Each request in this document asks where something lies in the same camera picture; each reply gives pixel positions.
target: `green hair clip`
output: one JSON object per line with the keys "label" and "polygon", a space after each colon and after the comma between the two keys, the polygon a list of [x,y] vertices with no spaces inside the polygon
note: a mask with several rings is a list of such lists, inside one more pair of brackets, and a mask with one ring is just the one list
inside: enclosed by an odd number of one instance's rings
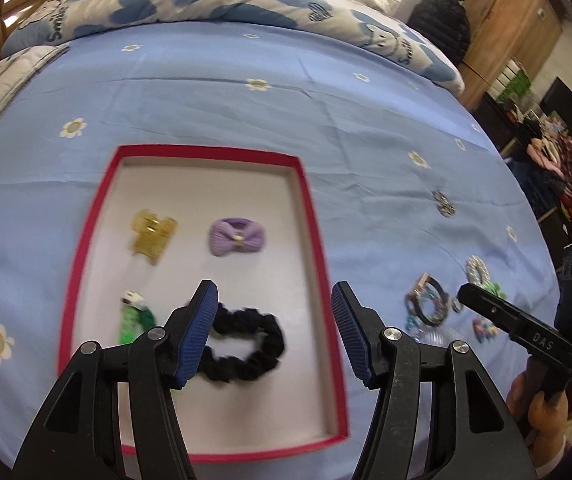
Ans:
{"label": "green hair clip", "polygon": [[144,298],[127,290],[122,296],[122,323],[120,324],[120,345],[132,343],[144,332],[157,326],[154,314]]}

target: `bed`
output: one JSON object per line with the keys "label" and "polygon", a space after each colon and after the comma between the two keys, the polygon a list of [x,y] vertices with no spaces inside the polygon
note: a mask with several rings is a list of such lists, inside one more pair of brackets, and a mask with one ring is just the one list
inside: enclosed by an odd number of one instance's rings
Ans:
{"label": "bed", "polygon": [[[71,262],[122,144],[300,157],[331,283],[348,280],[390,326],[405,327],[405,296],[422,273],[454,294],[472,256],[509,301],[552,323],[558,286],[530,206],[456,101],[456,69],[403,23],[350,0],[275,0],[272,10],[266,2],[274,0],[252,0],[267,10],[261,19],[230,11],[248,0],[217,1],[219,12],[213,0],[191,0],[197,7],[182,7],[181,21],[155,0],[156,14],[136,23],[111,21],[125,7],[119,0],[46,1],[0,0],[0,334],[12,350],[0,355],[6,464],[58,375]],[[64,19],[62,2],[74,17]],[[329,20],[313,18],[324,11],[347,16],[348,28],[323,28]],[[365,30],[381,46],[355,39]],[[406,62],[389,55],[392,40]],[[505,335],[477,340],[475,317],[450,314],[444,326],[470,342],[507,394],[527,355]],[[347,440],[269,462],[199,464],[199,478],[350,478],[376,394],[343,357]],[[415,472],[430,416],[429,392],[422,395]]]}

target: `blue bedsheet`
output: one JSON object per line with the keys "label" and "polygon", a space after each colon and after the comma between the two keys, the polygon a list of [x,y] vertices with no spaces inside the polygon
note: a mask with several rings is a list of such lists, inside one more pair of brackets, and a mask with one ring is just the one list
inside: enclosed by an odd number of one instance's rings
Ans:
{"label": "blue bedsheet", "polygon": [[[290,153],[305,165],[330,279],[388,325],[425,271],[451,294],[481,257],[508,299],[552,322],[558,288],[517,182],[445,89],[355,46],[244,23],[158,23],[72,41],[0,116],[0,457],[11,464],[57,377],[64,292],[82,223],[115,148],[159,142]],[[456,214],[442,216],[432,191]],[[502,393],[526,354],[446,324]],[[201,480],[350,478],[376,393],[344,359],[351,438],[307,456],[199,465]],[[419,442],[429,413],[422,403]]]}

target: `black scrunchie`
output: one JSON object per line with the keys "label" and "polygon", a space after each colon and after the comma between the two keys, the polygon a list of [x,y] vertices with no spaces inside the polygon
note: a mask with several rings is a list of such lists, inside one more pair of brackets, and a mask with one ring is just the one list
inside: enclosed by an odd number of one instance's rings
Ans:
{"label": "black scrunchie", "polygon": [[256,381],[279,364],[278,358],[285,349],[284,336],[272,314],[262,315],[254,308],[236,310],[231,314],[220,303],[212,327],[221,335],[254,336],[258,332],[264,332],[265,335],[259,349],[243,361],[234,356],[215,359],[212,349],[207,346],[197,371],[206,374],[211,381]]}

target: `red border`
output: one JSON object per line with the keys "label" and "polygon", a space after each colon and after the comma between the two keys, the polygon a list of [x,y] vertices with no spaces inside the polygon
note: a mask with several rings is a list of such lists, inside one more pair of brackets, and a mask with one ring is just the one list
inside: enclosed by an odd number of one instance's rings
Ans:
{"label": "red border", "polygon": [[[117,148],[108,169],[104,174],[93,203],[91,204],[88,217],[84,223],[82,234],[77,245],[77,251],[73,259],[70,280],[66,291],[66,301],[61,320],[60,350],[58,355],[58,368],[61,373],[72,355],[72,338],[75,321],[75,310],[79,295],[79,286],[83,276],[86,256],[90,248],[90,243],[95,231],[97,218],[102,209],[106,194],[111,187],[112,179],[117,168],[124,158],[129,156],[170,156],[180,158],[207,158],[211,160],[233,160],[236,162],[249,162],[253,164],[269,164],[273,166],[284,166],[292,168],[297,173],[301,187],[301,195],[304,202],[304,212],[310,241],[313,248],[315,268],[317,270],[317,282],[322,293],[323,320],[326,327],[326,337],[331,354],[331,373],[333,377],[333,391],[335,393],[335,406],[337,410],[338,433],[327,439],[305,444],[303,446],[260,451],[254,453],[237,454],[193,454],[193,462],[251,462],[256,460],[268,460],[272,458],[283,458],[302,453],[309,453],[323,449],[334,444],[338,444],[348,438],[348,413],[346,410],[346,392],[343,384],[343,372],[341,368],[341,358],[339,356],[339,342],[335,330],[335,319],[330,303],[330,284],[326,273],[325,259],[323,257],[322,241],[317,226],[317,216],[310,195],[310,188],[304,173],[301,161],[292,155],[283,153],[262,152],[258,150],[245,150],[243,148],[227,148],[213,146],[185,146],[181,144],[129,144]],[[135,453],[132,446],[122,446],[124,452]]]}

